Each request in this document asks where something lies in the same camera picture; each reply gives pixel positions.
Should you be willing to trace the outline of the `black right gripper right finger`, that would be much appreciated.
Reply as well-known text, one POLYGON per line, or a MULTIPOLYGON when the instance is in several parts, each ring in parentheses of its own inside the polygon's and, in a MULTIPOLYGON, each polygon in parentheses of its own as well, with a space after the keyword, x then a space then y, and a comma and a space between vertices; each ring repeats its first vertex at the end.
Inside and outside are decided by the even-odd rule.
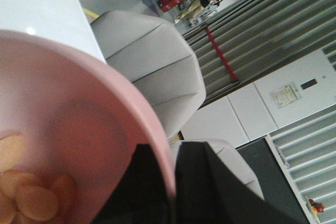
POLYGON ((185 143, 175 164, 176 223, 298 223, 259 198, 208 143, 185 143))

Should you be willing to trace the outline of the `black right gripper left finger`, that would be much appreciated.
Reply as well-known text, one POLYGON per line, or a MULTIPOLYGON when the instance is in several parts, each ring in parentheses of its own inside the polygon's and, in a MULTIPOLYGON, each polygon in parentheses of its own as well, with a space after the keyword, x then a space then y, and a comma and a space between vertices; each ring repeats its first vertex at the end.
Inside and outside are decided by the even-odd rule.
POLYGON ((148 144, 137 145, 131 162, 93 223, 170 223, 161 170, 148 144))

